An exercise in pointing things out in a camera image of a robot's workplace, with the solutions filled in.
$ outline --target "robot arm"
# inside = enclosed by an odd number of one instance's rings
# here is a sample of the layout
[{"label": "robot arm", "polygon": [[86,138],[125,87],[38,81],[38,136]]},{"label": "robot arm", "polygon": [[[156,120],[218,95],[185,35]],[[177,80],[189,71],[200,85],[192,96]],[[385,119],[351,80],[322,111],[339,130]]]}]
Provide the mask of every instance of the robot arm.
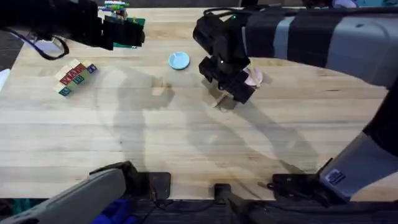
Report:
[{"label": "robot arm", "polygon": [[345,203],[363,187],[398,171],[398,22],[396,8],[231,9],[225,22],[205,11],[193,32],[211,55],[199,65],[211,82],[245,103],[248,57],[282,58],[358,77],[390,91],[373,120],[317,174],[274,174],[275,197]]},{"label": "robot arm", "polygon": [[139,24],[109,16],[103,21],[92,0],[24,0],[23,4],[8,1],[0,7],[0,30],[16,34],[14,29],[28,31],[44,40],[59,35],[108,50],[113,50],[114,42],[140,47],[145,39],[143,26]]}]

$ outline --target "label sticker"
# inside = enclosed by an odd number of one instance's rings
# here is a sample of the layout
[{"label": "label sticker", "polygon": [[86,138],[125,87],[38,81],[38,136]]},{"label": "label sticker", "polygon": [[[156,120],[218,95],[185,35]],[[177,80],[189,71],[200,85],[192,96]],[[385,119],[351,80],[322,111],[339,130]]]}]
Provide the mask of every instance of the label sticker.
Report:
[{"label": "label sticker", "polygon": [[333,169],[328,175],[325,176],[325,179],[329,181],[331,185],[340,183],[340,181],[344,180],[344,178],[346,178],[346,176],[336,169]]}]

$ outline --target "cable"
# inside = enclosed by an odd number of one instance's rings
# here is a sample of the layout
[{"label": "cable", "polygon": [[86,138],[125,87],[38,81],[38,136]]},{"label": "cable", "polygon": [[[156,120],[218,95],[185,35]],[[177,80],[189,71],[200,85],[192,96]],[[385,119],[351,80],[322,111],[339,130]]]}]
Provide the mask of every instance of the cable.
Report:
[{"label": "cable", "polygon": [[316,211],[316,210],[299,210],[299,209],[293,209],[293,208],[285,208],[281,207],[278,205],[271,204],[269,202],[258,202],[262,204],[262,206],[266,207],[273,207],[285,212],[295,212],[295,213],[301,213],[301,214],[307,214],[307,215],[363,215],[363,214],[369,214],[369,213],[375,213],[375,212],[380,212],[383,210],[389,210],[394,208],[372,208],[372,209],[367,209],[367,210],[360,210],[360,211],[333,211],[333,212],[323,212],[323,211]]},{"label": "cable", "polygon": [[214,201],[212,201],[210,204],[204,206],[203,208],[193,209],[193,210],[182,210],[182,209],[171,210],[171,209],[162,208],[158,203],[155,203],[155,206],[156,206],[156,208],[158,208],[164,212],[168,212],[168,213],[197,213],[197,212],[204,212],[205,210],[208,210],[215,204],[216,203]]},{"label": "cable", "polygon": [[232,207],[231,207],[231,202],[227,199],[223,199],[225,202],[225,209],[226,209],[226,215],[227,215],[227,224],[233,224],[233,213],[232,213]]},{"label": "cable", "polygon": [[149,217],[149,215],[152,214],[152,212],[154,212],[154,210],[156,209],[156,206],[152,207],[148,213],[144,216],[144,218],[142,218],[141,222],[139,222],[139,224],[144,224],[145,221],[147,220],[147,218]]},{"label": "cable", "polygon": [[[227,12],[223,12],[220,14],[210,14],[211,12],[216,12],[216,11],[227,11]],[[233,8],[229,8],[229,7],[217,7],[217,8],[213,8],[213,9],[206,9],[203,11],[203,15],[204,16],[214,16],[214,17],[224,17],[224,16],[230,16],[230,15],[234,15],[234,14],[248,14],[251,15],[253,14],[255,11],[248,11],[248,10],[244,10],[244,9],[233,9]]]},{"label": "cable", "polygon": [[12,30],[12,29],[7,28],[7,27],[3,27],[1,29],[4,30],[4,31],[10,32],[10,33],[14,34],[15,36],[17,36],[18,38],[22,39],[23,41],[27,42],[30,46],[32,46],[37,51],[37,53],[40,54],[40,56],[42,56],[43,58],[45,58],[47,60],[56,60],[56,59],[62,58],[63,56],[69,54],[68,45],[65,43],[65,41],[63,41],[59,37],[53,36],[55,39],[59,40],[59,42],[62,44],[63,53],[58,55],[58,56],[56,56],[56,57],[54,57],[54,56],[46,54],[42,49],[38,48],[34,43],[32,43],[30,40],[26,39],[26,37],[24,37],[20,33],[16,32],[15,30]]}]

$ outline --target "floor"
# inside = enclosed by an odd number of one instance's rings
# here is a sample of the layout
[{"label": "floor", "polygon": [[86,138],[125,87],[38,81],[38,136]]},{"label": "floor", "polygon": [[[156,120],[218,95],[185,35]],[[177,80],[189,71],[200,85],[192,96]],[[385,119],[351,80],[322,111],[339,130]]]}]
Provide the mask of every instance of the floor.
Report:
[{"label": "floor", "polygon": [[[131,5],[130,7],[221,7],[221,6],[229,6],[236,7],[239,6],[241,0],[128,0]],[[299,5],[301,1],[299,0],[260,0],[261,4],[266,3],[283,3],[286,5]],[[16,57],[22,47],[22,43],[20,40],[17,40],[15,37],[11,36],[8,33],[0,32],[0,71],[6,68],[11,68],[14,64]],[[178,207],[180,209],[194,209],[201,208],[205,205],[208,205],[209,201],[184,201],[179,203],[174,203],[173,206]],[[317,210],[317,211],[325,211],[324,208],[318,206],[314,203],[276,203],[271,202],[274,205],[292,208],[292,209],[300,209],[300,210]],[[134,212],[139,218],[142,218],[149,209],[151,209],[152,204],[150,202],[138,202],[136,211]],[[344,211],[353,211],[353,210],[367,210],[367,209],[381,209],[382,212],[371,213],[368,212],[362,215],[303,215],[299,213],[292,212],[284,212],[278,209],[270,208],[269,213],[275,218],[278,219],[286,219],[294,222],[288,223],[313,223],[313,224],[349,224],[349,223],[357,223],[357,224],[368,224],[368,223],[383,223],[383,224],[393,224],[397,223],[398,220],[398,204],[396,203],[371,203],[371,202],[353,202],[349,205],[345,205],[343,207],[336,207],[330,210],[344,210]],[[222,205],[216,205],[211,207],[207,211],[190,214],[174,214],[174,213],[165,213],[161,210],[154,210],[152,215],[147,219],[146,224],[148,223],[211,223],[211,224],[219,224],[226,223],[226,210]]]}]

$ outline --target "red block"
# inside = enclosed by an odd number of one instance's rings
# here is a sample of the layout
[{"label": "red block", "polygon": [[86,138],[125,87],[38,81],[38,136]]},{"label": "red block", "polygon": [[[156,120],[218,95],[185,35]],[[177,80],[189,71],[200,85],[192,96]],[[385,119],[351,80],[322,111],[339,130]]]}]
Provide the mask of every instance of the red block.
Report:
[{"label": "red block", "polygon": [[82,71],[86,70],[86,67],[82,64],[76,66],[75,70],[80,74]]},{"label": "red block", "polygon": [[69,84],[73,78],[75,78],[77,75],[79,75],[79,72],[77,72],[74,69],[71,69],[61,80],[60,82],[62,82],[63,84],[67,85]]}]

